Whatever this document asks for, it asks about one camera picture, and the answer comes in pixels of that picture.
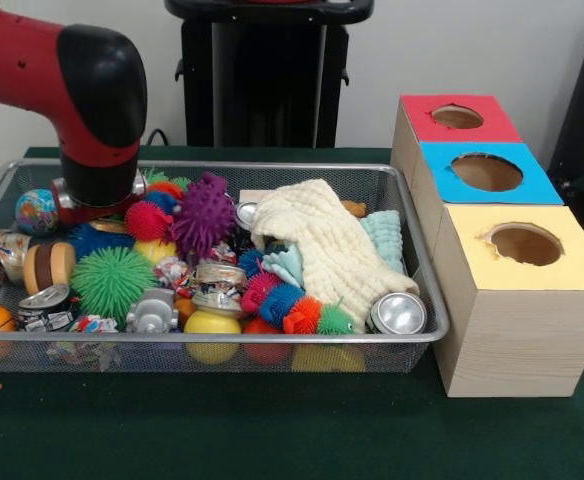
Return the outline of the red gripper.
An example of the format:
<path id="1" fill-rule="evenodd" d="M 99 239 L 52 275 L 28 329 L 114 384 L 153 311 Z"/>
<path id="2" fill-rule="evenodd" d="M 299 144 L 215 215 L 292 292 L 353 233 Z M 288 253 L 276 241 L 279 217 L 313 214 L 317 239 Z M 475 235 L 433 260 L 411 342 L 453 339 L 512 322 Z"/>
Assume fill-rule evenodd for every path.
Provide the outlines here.
<path id="1" fill-rule="evenodd" d="M 110 215 L 124 215 L 132 204 L 145 197 L 146 191 L 133 192 L 116 205 L 100 207 L 79 204 L 67 192 L 58 188 L 53 188 L 52 194 L 60 223 L 72 226 Z"/>

